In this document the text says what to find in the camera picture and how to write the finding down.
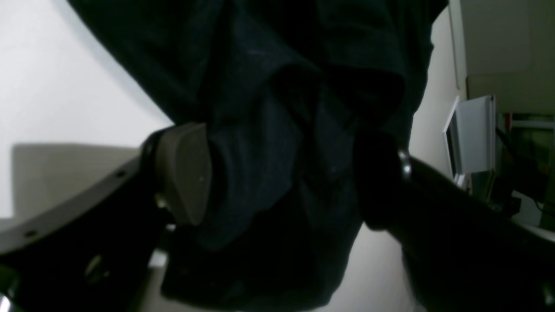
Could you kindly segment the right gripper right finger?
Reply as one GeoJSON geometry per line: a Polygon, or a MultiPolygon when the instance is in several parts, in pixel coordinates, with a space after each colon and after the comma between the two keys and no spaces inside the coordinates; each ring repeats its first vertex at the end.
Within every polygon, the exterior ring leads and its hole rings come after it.
{"type": "Polygon", "coordinates": [[[429,312],[554,310],[554,233],[495,212],[387,133],[356,134],[353,169],[363,221],[401,244],[429,312]]]}

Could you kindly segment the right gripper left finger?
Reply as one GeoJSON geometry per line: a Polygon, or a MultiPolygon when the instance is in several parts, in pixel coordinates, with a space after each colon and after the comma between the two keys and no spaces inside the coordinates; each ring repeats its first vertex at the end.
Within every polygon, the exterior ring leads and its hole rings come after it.
{"type": "Polygon", "coordinates": [[[167,224],[199,225],[212,181],[207,125],[151,134],[139,157],[1,231],[3,312],[126,312],[167,224]]]}

